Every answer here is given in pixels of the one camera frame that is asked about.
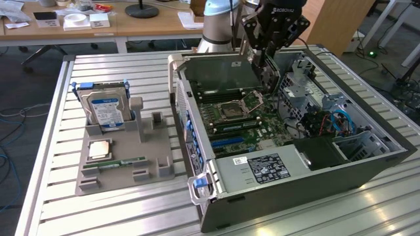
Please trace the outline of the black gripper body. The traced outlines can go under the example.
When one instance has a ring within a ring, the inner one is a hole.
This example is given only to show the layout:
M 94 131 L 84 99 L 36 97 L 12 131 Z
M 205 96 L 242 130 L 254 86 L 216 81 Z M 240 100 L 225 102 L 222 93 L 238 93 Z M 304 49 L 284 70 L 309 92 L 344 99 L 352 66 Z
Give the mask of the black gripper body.
M 272 37 L 278 33 L 284 37 L 285 31 L 300 18 L 305 0 L 260 0 L 256 17 L 262 35 Z

